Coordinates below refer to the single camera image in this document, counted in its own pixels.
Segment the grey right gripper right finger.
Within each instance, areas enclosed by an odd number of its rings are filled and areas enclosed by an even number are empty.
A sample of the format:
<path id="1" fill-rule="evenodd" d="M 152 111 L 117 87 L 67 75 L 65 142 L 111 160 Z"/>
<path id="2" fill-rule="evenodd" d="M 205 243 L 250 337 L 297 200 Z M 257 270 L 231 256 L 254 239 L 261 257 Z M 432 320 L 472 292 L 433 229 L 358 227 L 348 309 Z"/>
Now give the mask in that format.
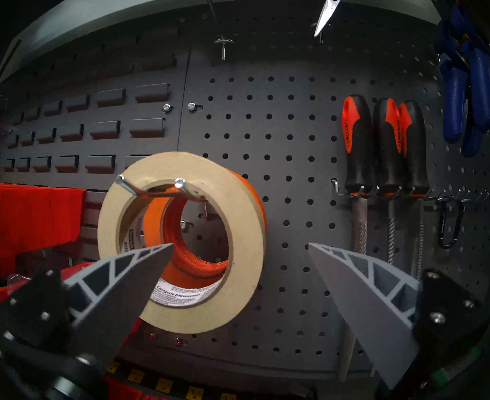
<path id="1" fill-rule="evenodd" d="M 368 255 L 322 244 L 309 252 L 388 390 L 441 390 L 480 356 L 490 310 L 443 271 L 417 280 Z"/>

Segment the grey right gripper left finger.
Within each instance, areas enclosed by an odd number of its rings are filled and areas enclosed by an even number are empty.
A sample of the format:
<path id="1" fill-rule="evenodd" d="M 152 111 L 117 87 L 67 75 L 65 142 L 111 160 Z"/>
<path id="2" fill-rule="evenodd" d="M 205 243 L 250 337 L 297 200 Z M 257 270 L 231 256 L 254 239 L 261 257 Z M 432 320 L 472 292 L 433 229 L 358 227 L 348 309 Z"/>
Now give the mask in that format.
<path id="1" fill-rule="evenodd" d="M 67 279 L 49 269 L 0 303 L 0 357 L 59 363 L 89 355 L 103 371 L 173 254 L 162 244 L 101 259 Z"/>

